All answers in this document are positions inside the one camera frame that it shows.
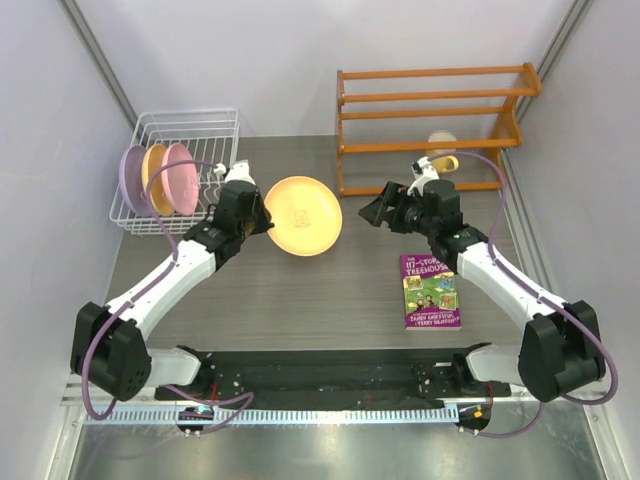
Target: white wall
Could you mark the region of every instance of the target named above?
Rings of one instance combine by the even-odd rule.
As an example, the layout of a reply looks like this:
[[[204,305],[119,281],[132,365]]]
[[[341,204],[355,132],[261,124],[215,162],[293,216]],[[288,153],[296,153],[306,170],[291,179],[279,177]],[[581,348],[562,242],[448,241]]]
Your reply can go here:
[[[630,462],[640,444],[638,18],[636,1],[594,2],[513,152],[558,292],[595,307],[617,360],[620,391],[609,412]],[[638,464],[631,468],[640,478]]]
[[[139,112],[334,134],[336,71],[537,63],[571,0],[78,0]]]
[[[103,302],[129,129],[57,2],[0,15],[0,478],[42,479],[75,314]]]

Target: yellow plate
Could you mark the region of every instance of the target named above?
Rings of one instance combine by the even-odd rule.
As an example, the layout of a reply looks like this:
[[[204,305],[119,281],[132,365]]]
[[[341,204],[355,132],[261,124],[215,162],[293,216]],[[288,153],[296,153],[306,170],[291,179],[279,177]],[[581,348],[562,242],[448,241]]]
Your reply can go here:
[[[301,257],[319,255],[340,236],[340,204],[318,180],[285,178],[269,190],[264,203],[275,224],[269,236],[285,252]]]
[[[151,175],[162,166],[162,157],[166,151],[167,147],[157,143],[147,150],[147,153],[144,155],[144,160],[142,161],[142,185],[145,191],[147,190]],[[165,217],[173,215],[173,207],[164,196],[160,175],[156,177],[151,186],[151,204],[160,215],[164,215]]]

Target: dish rack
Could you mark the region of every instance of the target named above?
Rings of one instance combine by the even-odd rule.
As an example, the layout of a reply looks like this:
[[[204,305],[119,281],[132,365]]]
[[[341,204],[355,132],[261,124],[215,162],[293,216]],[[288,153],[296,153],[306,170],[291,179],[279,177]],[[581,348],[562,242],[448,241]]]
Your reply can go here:
[[[230,167],[236,162],[239,129],[238,111],[235,109],[143,113],[138,118],[131,146],[149,148],[161,143],[168,147],[179,142],[189,149],[194,160],[212,164],[196,166],[200,196],[195,213],[188,217],[178,213],[161,217],[171,233],[185,233],[205,217],[210,203],[217,203],[221,183],[213,170],[218,163]],[[140,217],[129,208],[120,188],[116,188],[109,218],[135,235],[162,233],[153,217]]]

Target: book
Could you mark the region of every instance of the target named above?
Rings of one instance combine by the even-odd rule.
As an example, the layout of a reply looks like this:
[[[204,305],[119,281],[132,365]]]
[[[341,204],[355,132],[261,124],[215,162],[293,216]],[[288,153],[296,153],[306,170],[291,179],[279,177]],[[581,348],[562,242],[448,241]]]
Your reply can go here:
[[[455,274],[433,255],[401,255],[405,327],[459,330],[460,305]]]

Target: cup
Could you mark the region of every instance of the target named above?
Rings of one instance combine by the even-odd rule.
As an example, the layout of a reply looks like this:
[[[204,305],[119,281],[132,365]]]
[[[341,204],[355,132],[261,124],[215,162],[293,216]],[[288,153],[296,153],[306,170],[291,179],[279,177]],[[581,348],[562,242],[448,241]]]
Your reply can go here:
[[[427,156],[430,157],[432,155],[437,155],[436,152],[428,152]],[[433,168],[436,169],[438,173],[451,173],[455,172],[458,167],[460,167],[460,162],[453,155],[449,155],[448,157],[440,157],[435,160],[429,159]]]
[[[440,130],[437,132],[433,132],[429,135],[430,142],[455,142],[457,138],[453,133],[446,132],[444,130]],[[427,157],[432,157],[434,155],[439,155],[442,153],[453,153],[455,152],[455,148],[451,149],[440,149],[440,150],[427,150]],[[448,157],[436,158],[435,160],[430,160],[433,168],[436,169],[438,173],[451,173],[455,172],[460,167],[460,162],[453,155],[449,155]]]

